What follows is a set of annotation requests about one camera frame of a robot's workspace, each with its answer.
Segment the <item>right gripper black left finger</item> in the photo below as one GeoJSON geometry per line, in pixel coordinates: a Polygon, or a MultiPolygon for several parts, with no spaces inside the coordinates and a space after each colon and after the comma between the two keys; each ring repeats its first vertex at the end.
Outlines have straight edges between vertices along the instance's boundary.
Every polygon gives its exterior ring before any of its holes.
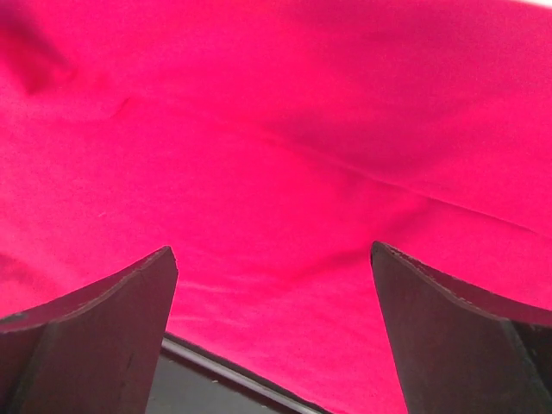
{"type": "Polygon", "coordinates": [[[178,269],[163,247],[1,320],[3,413],[143,413],[178,269]]]}

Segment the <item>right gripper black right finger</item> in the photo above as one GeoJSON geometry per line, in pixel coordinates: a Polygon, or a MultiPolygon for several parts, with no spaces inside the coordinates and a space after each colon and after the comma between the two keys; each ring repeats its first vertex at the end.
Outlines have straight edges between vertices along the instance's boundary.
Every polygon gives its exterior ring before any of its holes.
{"type": "Polygon", "coordinates": [[[379,306],[409,413],[549,413],[551,312],[371,248],[379,306]]]}

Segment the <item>pink t shirt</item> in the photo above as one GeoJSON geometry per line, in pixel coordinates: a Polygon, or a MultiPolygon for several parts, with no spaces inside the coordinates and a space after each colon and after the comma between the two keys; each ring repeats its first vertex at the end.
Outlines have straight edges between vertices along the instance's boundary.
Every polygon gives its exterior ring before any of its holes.
{"type": "Polygon", "coordinates": [[[2,2],[3,315],[170,246],[171,333],[402,413],[375,241],[550,307],[550,8],[2,2]]]}

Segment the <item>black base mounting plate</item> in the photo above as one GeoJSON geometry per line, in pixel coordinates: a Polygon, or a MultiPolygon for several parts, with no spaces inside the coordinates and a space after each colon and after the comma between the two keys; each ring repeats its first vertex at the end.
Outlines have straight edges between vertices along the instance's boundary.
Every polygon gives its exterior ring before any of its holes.
{"type": "Polygon", "coordinates": [[[324,414],[326,410],[219,355],[164,334],[149,414],[324,414]]]}

